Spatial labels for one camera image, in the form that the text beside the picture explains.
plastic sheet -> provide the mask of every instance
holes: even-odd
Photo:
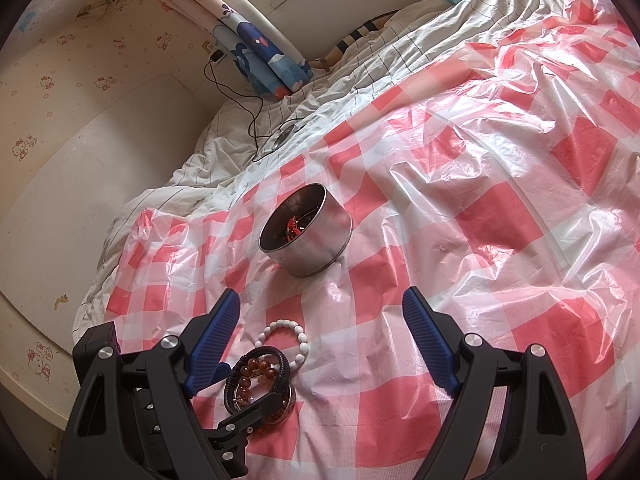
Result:
[[[143,212],[106,320],[123,351],[149,348],[231,286],[242,313],[228,362],[280,318],[303,325],[311,348],[294,413],[251,439],[249,478],[411,478],[449,406],[402,320],[402,292],[417,285],[464,332],[547,348],[595,478],[640,415],[639,69],[609,0],[566,0],[564,16],[497,44],[462,43],[228,212]],[[351,213],[354,232],[327,271],[299,280],[258,250],[258,235],[311,182]],[[287,337],[268,343],[292,358]],[[226,416],[220,393],[194,400],[203,424]],[[494,395],[473,474],[503,400]]]

black cable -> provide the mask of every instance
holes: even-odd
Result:
[[[209,67],[209,69],[211,70],[211,75],[213,76],[213,79],[212,79],[212,78],[210,78],[210,77],[207,75],[207,66],[208,66],[208,67]],[[236,91],[235,91],[233,88],[231,88],[230,86],[225,85],[225,84],[222,84],[222,83],[219,83],[219,82],[218,82],[218,80],[216,79],[216,74],[215,74],[215,72],[214,72],[214,70],[213,70],[212,59],[209,59],[209,61],[207,62],[207,64],[204,66],[203,72],[204,72],[204,77],[205,77],[207,80],[209,80],[209,81],[211,81],[212,83],[214,83],[214,84],[216,85],[216,87],[218,88],[218,91],[219,91],[223,96],[225,96],[227,99],[230,99],[230,100],[232,100],[233,102],[235,102],[239,107],[241,107],[241,108],[242,108],[242,110],[244,110],[244,111],[245,111],[245,112],[247,112],[249,115],[251,115],[251,117],[252,117],[252,121],[249,123],[249,126],[247,127],[247,130],[246,130],[246,132],[247,132],[247,134],[249,135],[249,137],[251,137],[251,138],[254,140],[254,143],[255,143],[255,155],[252,157],[251,162],[258,162],[259,160],[263,160],[266,156],[271,155],[271,153],[276,152],[277,150],[272,150],[272,151],[270,151],[269,153],[265,153],[265,154],[264,154],[263,156],[261,156],[260,158],[255,158],[255,157],[258,155],[258,152],[260,152],[260,146],[258,146],[258,139],[270,139],[270,138],[271,138],[271,137],[273,137],[276,133],[279,133],[279,131],[282,129],[282,127],[283,127],[285,124],[290,123],[291,121],[299,121],[300,119],[299,119],[299,118],[297,118],[297,117],[296,117],[296,118],[293,118],[293,119],[288,119],[288,120],[284,121],[282,124],[280,124],[280,126],[278,127],[278,129],[277,129],[275,132],[273,132],[272,134],[269,134],[269,135],[258,135],[258,132],[257,132],[257,120],[258,120],[258,117],[260,116],[260,113],[262,112],[262,108],[264,107],[264,99],[263,99],[262,97],[260,97],[260,96],[255,96],[255,95],[244,95],[244,94],[241,94],[241,93],[239,93],[239,92],[236,92]],[[233,97],[231,97],[229,94],[227,94],[227,93],[223,92],[223,91],[222,91],[222,89],[221,89],[220,87],[227,88],[227,89],[229,89],[230,91],[232,91],[234,94],[236,94],[237,96],[240,96],[240,97],[253,98],[253,99],[260,99],[260,109],[258,110],[257,115],[254,115],[254,113],[253,113],[251,110],[249,110],[248,108],[246,108],[246,107],[245,107],[245,106],[244,106],[240,101],[238,101],[238,100],[234,99],[234,98],[233,98]],[[252,127],[252,126],[254,127],[254,133],[253,133],[253,134],[251,133],[251,127]]]

curtain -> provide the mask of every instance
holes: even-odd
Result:
[[[211,34],[261,96],[291,95],[311,78],[302,54],[247,0],[158,0]]]

metal bowl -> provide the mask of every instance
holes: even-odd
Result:
[[[313,215],[302,232],[287,240],[287,225],[296,216]],[[344,251],[351,238],[351,215],[322,184],[308,184],[289,195],[260,233],[260,250],[296,278],[322,272]]]

white bedsheet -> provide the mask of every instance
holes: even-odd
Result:
[[[263,108],[257,120],[259,136],[277,133],[284,121],[297,121],[289,140],[258,162],[251,162],[251,117],[226,102],[169,183],[146,190],[114,219],[95,279],[76,314],[74,342],[103,322],[124,242],[142,210],[157,208],[187,218],[227,210],[267,174],[451,47],[461,41],[496,43],[526,23],[561,14],[563,1],[465,0],[449,9],[445,0],[424,0],[400,10],[381,31],[352,44],[329,74],[318,73],[296,94]],[[240,101],[254,114],[258,111],[257,99]],[[264,142],[258,156],[271,150],[275,137]]]

